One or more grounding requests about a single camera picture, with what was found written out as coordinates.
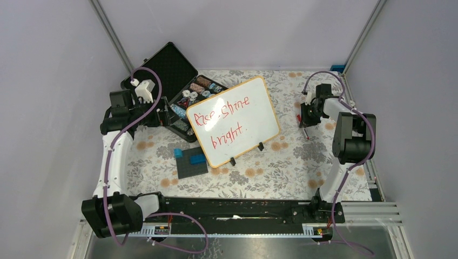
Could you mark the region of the yellow framed whiteboard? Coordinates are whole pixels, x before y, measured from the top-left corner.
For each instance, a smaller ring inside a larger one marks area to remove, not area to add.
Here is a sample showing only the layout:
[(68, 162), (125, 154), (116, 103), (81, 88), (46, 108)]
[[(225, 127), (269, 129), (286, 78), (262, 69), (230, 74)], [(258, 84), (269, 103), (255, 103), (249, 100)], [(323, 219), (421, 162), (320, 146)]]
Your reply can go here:
[(212, 168), (258, 148), (281, 131), (261, 76), (189, 106), (186, 116)]

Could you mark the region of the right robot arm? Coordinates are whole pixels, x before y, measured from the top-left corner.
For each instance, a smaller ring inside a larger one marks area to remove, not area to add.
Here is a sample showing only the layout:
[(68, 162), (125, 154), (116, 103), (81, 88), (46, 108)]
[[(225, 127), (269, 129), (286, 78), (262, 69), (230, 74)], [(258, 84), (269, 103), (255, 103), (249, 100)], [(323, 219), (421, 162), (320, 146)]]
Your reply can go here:
[(332, 93), (330, 84), (320, 84), (314, 91), (302, 92), (306, 100), (300, 106), (299, 127), (317, 126), (322, 119), (336, 122), (332, 139), (333, 164), (324, 185), (319, 187), (310, 207), (314, 221), (324, 222), (336, 210), (347, 185), (349, 173), (374, 156), (376, 143), (376, 116), (362, 113)]

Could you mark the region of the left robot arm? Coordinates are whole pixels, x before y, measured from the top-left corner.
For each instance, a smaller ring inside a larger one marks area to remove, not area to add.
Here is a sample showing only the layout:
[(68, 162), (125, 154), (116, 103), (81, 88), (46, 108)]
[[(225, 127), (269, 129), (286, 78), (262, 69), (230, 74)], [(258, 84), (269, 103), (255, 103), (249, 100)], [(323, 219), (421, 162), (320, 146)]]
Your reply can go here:
[(111, 106), (100, 126), (103, 157), (92, 197), (82, 202), (84, 218), (98, 238), (115, 238), (140, 231), (149, 216), (160, 222), (167, 206), (160, 192), (132, 195), (127, 192), (127, 157), (138, 126), (161, 127), (170, 122), (166, 97), (148, 103), (131, 90), (110, 92)]

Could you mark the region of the triangular dealer button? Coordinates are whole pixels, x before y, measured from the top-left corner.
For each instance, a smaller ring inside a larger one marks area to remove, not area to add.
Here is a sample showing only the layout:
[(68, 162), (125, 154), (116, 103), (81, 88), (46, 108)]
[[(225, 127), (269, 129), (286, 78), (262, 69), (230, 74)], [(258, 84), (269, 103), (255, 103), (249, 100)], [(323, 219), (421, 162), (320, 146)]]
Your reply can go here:
[(177, 104), (184, 108), (188, 108), (189, 102), (190, 102), (189, 98), (183, 98), (182, 100), (178, 101)]

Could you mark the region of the white poker chip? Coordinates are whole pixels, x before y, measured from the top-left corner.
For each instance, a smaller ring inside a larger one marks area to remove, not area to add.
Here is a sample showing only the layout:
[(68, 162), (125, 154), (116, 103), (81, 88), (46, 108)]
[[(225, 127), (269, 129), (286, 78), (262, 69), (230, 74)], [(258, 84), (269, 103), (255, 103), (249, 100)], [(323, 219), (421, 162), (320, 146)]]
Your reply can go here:
[(189, 98), (191, 96), (191, 92), (189, 90), (182, 91), (182, 95), (185, 98)]

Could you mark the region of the black poker chip case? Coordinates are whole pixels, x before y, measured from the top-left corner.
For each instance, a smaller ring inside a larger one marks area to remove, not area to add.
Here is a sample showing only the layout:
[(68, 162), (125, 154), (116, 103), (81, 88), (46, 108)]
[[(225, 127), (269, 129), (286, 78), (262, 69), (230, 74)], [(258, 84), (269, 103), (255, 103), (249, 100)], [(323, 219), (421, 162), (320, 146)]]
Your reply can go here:
[(143, 67), (157, 73), (162, 83), (162, 96), (169, 101), (172, 124), (167, 129), (187, 142), (197, 141), (192, 127), (186, 117), (186, 109), (177, 104), (182, 100), (182, 91), (189, 90), (189, 106), (196, 104), (227, 90), (227, 87), (198, 73), (197, 69), (181, 53), (173, 42), (168, 42), (149, 59), (145, 59)]

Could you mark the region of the light blue building brick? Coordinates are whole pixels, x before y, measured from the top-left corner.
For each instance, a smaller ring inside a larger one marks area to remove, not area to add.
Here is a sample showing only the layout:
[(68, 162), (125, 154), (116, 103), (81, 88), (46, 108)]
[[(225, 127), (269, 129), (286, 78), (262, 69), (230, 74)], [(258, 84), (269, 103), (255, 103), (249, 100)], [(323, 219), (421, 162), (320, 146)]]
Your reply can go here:
[(175, 148), (173, 152), (176, 159), (183, 157), (183, 151), (180, 148)]

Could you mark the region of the floral table mat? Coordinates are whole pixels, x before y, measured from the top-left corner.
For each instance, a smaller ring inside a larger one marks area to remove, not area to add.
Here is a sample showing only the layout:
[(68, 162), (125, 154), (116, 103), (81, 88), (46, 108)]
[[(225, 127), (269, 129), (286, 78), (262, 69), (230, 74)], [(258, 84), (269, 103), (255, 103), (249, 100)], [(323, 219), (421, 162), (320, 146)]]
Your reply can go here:
[(308, 200), (321, 187), (332, 168), (332, 139), (336, 123), (322, 119), (306, 129), (305, 139), (297, 120), (303, 89), (318, 84), (341, 93), (337, 73), (312, 71), (201, 70), (200, 74), (226, 87), (256, 76), (265, 79), (281, 131), (265, 143), (263, 151), (253, 149), (208, 173), (178, 179), (175, 148), (190, 149), (189, 143), (164, 127), (138, 127), (127, 157), (127, 192), (132, 195), (161, 192), (165, 196), (247, 199)]

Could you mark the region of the dark blue building brick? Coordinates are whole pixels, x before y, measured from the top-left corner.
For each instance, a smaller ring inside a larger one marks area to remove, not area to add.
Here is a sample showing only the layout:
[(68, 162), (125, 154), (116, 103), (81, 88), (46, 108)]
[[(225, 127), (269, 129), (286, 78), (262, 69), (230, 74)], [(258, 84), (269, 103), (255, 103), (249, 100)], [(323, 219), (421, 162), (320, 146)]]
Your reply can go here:
[(204, 154), (196, 154), (190, 156), (190, 164), (198, 165), (202, 163), (206, 163), (206, 156)]

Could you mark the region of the dark grey building baseplate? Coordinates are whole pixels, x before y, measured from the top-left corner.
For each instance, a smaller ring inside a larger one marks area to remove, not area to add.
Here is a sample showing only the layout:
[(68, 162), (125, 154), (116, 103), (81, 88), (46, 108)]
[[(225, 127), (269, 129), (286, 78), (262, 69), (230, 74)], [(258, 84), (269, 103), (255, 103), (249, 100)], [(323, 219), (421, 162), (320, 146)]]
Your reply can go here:
[(206, 163), (192, 165), (190, 164), (190, 156), (196, 154), (204, 154), (201, 147), (190, 149), (181, 149), (183, 157), (176, 159), (178, 179), (190, 178), (193, 176), (203, 175), (208, 173), (208, 165)]

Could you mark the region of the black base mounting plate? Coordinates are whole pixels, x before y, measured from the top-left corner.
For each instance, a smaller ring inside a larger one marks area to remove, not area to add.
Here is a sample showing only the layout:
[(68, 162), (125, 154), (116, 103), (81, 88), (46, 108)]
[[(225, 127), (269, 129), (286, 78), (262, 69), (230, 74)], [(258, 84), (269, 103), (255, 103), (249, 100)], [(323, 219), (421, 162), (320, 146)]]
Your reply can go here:
[(250, 200), (165, 197), (157, 216), (148, 223), (163, 223), (172, 234), (301, 234), (303, 224), (329, 227), (344, 223), (342, 205), (305, 200)]

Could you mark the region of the blue corner bracket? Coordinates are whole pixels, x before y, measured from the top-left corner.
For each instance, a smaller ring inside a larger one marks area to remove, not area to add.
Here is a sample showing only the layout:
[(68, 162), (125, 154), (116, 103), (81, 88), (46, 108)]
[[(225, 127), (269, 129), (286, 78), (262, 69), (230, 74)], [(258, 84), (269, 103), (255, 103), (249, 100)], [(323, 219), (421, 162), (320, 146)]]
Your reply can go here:
[(343, 73), (346, 68), (346, 65), (332, 65), (330, 71)]

